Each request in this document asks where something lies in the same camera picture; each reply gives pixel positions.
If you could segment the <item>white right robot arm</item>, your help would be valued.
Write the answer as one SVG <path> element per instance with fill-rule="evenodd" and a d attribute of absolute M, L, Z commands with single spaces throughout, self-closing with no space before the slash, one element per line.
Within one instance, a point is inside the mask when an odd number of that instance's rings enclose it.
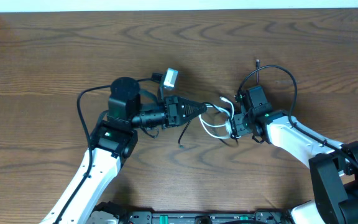
<path fill-rule="evenodd" d="M 235 96 L 241 110 L 230 124 L 234 137 L 279 147 L 310 170 L 314 199 L 290 210 L 292 223 L 358 223 L 358 141 L 344 144 L 274 110 L 261 86 Z"/>

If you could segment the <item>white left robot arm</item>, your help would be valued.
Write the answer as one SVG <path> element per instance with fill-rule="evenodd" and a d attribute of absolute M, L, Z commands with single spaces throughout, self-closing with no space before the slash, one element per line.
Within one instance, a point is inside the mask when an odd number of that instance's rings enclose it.
<path fill-rule="evenodd" d="M 129 77 L 114 80 L 109 89 L 108 110 L 92 131 L 85 131 L 88 148 L 81 165 L 43 223 L 86 223 L 132 154 L 139 131 L 148 134 L 181 126 L 207 110 L 204 103 L 180 96 L 155 96 Z"/>

